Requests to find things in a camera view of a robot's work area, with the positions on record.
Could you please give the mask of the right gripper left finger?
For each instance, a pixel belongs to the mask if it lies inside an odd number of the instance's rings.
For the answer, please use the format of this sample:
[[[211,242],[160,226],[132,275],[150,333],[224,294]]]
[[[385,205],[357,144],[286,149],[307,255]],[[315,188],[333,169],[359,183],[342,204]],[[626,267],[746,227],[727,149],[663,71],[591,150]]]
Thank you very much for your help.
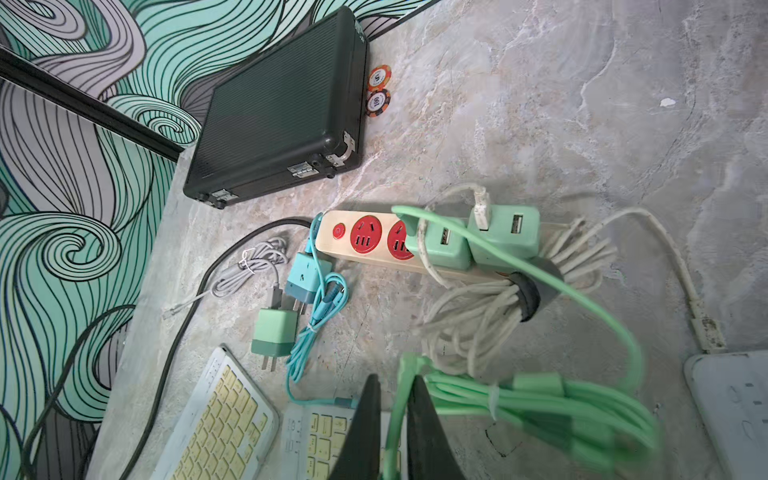
[[[370,374],[329,480],[379,478],[381,413],[379,378]]]

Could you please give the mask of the light green charger plug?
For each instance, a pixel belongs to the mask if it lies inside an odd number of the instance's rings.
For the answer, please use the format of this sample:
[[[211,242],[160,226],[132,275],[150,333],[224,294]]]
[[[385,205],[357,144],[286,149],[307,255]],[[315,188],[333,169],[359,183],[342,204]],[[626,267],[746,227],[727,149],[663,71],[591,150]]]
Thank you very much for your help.
[[[288,357],[294,347],[299,312],[282,307],[283,291],[275,284],[268,308],[258,312],[254,323],[251,352],[262,357],[261,369],[275,371],[278,358]]]

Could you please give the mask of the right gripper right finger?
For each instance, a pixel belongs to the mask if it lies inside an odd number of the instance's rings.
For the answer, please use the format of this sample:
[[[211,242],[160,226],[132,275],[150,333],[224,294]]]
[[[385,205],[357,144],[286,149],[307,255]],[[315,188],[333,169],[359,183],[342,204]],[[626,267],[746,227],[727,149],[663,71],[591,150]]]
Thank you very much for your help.
[[[407,402],[407,471],[413,480],[465,480],[422,376]]]

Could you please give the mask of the teal charger plug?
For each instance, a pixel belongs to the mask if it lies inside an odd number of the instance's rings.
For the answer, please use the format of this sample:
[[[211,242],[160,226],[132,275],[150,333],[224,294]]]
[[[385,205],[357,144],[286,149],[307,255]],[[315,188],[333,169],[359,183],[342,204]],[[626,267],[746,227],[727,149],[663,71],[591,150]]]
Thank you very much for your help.
[[[298,252],[285,283],[284,292],[304,305],[315,303],[316,292],[322,286],[320,275],[327,276],[332,263],[319,259],[319,266],[310,253]]]

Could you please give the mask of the yellow wireless keyboard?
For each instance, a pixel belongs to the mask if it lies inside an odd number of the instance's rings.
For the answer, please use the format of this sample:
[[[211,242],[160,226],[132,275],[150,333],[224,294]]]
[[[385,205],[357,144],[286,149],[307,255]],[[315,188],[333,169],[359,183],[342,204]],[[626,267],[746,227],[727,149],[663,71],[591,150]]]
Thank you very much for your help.
[[[225,345],[210,356],[153,479],[255,479],[280,426],[277,410]]]
[[[352,428],[356,411],[339,405],[290,403],[280,438],[282,479],[384,479],[391,413],[380,412],[380,440],[371,451],[378,470],[361,458],[362,440]]]

